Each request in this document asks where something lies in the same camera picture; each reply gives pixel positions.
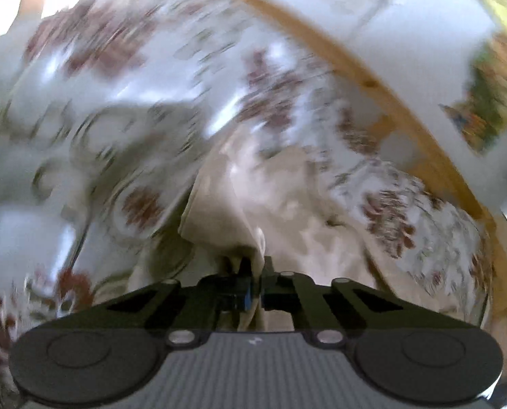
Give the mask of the colourful landscape poster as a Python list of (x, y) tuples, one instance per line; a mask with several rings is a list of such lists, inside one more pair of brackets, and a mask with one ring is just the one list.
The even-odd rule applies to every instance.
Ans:
[(507, 130), (507, 0), (480, 2), (496, 31), (473, 54), (465, 99), (441, 106), (477, 154), (488, 151)]

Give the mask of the beige hooded Champion jacket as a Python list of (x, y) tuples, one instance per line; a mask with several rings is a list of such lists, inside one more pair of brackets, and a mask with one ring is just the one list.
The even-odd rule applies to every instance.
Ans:
[(252, 270), (294, 271), (328, 285), (346, 277), (470, 324), (490, 294), (485, 240), (465, 211), (431, 195), (417, 177), (377, 157), (345, 173), (321, 167), (315, 149), (271, 157), (237, 131), (198, 171), (156, 167), (144, 199), (186, 187), (175, 237)]

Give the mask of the floral patterned bed cover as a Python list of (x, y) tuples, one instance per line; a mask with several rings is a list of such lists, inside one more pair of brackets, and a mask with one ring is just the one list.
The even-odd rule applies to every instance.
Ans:
[(386, 111), (240, 0), (81, 0), (0, 38), (0, 408), (12, 344), (35, 326), (147, 284), (235, 272), (175, 237), (186, 187), (144, 199), (158, 166), (195, 172), (237, 131), (261, 155), (315, 149), (405, 173)]

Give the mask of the wooden bed frame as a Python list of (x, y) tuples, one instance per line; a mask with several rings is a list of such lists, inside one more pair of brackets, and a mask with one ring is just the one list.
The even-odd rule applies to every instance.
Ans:
[(346, 47), (338, 45), (321, 31), (309, 26), (280, 5), (268, 0), (242, 0), (263, 16), (278, 23), (289, 34), (306, 43), (315, 54), (329, 62), (341, 77), (348, 78), (372, 98), (387, 113), (385, 120), (377, 122), (379, 138), (398, 130), (412, 138), (422, 151), (422, 160), (412, 168), (428, 189), (439, 196), (451, 195), (461, 208), (474, 218), (488, 224), (493, 242), (493, 266), (496, 274), (493, 313), (507, 313), (507, 221), (488, 211), (470, 190), (465, 179), (451, 163), (448, 155), (436, 143), (427, 128), (415, 117), (411, 109), (390, 90), (381, 79), (367, 69)]

